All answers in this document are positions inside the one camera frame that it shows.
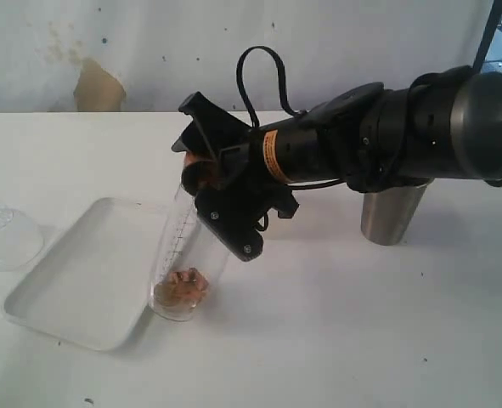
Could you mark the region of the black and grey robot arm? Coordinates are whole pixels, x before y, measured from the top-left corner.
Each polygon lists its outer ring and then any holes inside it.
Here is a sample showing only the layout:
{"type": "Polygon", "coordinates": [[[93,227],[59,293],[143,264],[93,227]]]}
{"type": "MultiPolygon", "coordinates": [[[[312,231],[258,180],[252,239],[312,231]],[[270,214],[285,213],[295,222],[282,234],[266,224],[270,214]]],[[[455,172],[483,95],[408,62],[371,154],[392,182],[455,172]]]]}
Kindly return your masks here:
{"type": "Polygon", "coordinates": [[[199,219],[242,261],[262,253],[267,213],[291,218],[299,183],[332,180],[360,193],[428,179],[502,186],[502,73],[467,66],[390,90],[354,88],[297,116],[252,127],[190,95],[190,124],[172,145],[189,156],[181,181],[199,219]]]}

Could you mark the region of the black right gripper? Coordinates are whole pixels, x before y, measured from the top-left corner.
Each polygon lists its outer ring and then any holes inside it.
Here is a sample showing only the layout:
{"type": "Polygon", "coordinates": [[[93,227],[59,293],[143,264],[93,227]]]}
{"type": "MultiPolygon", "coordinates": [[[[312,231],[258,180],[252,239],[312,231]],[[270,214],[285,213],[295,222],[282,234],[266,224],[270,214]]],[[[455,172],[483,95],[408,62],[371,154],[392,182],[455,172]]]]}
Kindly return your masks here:
{"type": "Polygon", "coordinates": [[[299,207],[290,187],[296,181],[292,156],[297,127],[252,129],[213,104],[201,92],[178,107],[191,123],[172,144],[175,153],[190,153],[220,167],[222,188],[206,187],[195,196],[200,221],[240,261],[262,254],[257,230],[268,227],[268,212],[291,219],[299,207]]]}

